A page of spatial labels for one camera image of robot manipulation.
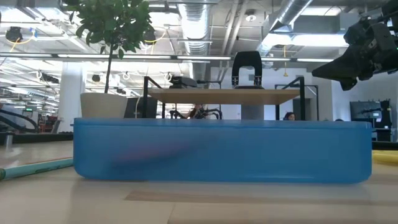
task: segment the blue container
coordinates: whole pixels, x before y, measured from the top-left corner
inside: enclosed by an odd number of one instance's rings
[[[371,175],[368,123],[76,119],[89,179],[351,184]]]

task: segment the wooden table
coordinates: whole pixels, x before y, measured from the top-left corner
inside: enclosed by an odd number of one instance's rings
[[[300,95],[299,90],[149,89],[163,103],[280,105]]]

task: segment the silver ventilation duct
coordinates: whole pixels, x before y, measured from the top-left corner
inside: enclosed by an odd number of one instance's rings
[[[273,46],[267,41],[269,32],[293,23],[311,2],[312,0],[284,0],[279,11],[267,16],[262,27],[264,40],[257,48],[261,57],[265,57]]]
[[[179,4],[181,26],[184,39],[203,40],[208,38],[209,12],[208,4]],[[189,55],[207,55],[209,43],[186,42],[185,48]],[[194,80],[207,80],[206,64],[192,63],[190,71]]]

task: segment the white column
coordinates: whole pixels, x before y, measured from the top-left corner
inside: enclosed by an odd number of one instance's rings
[[[83,63],[64,62],[62,65],[60,102],[58,119],[61,120],[58,132],[73,131],[75,118],[81,117],[80,93],[84,93],[86,71]]]

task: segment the blue plastic bin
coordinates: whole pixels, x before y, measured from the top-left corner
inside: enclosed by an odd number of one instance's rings
[[[351,184],[371,175],[368,123],[76,119],[89,179]]]

